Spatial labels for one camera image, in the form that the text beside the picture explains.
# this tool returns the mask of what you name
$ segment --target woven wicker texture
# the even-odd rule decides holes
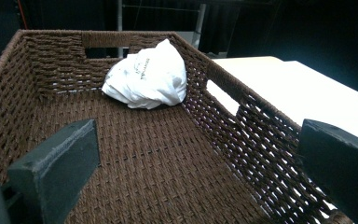
[[[181,105],[129,109],[102,94],[119,59],[87,59],[85,48],[137,52],[165,38],[186,63]],[[206,91],[209,79],[240,103],[237,116]],[[101,167],[67,223],[316,223],[332,214],[296,162],[299,127],[176,34],[18,31],[0,59],[0,182],[18,157],[90,118]]]

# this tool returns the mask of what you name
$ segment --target white cloth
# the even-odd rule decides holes
[[[177,105],[186,96],[185,62],[168,39],[129,54],[106,75],[103,92],[129,108]]]

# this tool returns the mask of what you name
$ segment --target brown woven basket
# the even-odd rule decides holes
[[[133,53],[165,38],[186,62],[181,105],[129,109],[102,94],[120,59],[88,59],[86,48]],[[206,91],[209,79],[240,103],[236,116]],[[67,223],[325,223],[323,213],[335,214],[298,165],[300,128],[175,33],[18,31],[0,59],[0,182],[21,155],[90,118],[102,167]]]

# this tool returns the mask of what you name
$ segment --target white table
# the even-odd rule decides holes
[[[358,136],[358,91],[299,62],[274,57],[214,60],[295,123],[315,119]],[[208,91],[233,114],[238,103],[208,83]]]

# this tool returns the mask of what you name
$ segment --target white surface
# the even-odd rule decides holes
[[[315,119],[358,136],[358,91],[299,62],[273,57],[214,60],[294,122]],[[236,113],[238,103],[213,83],[208,91]]]

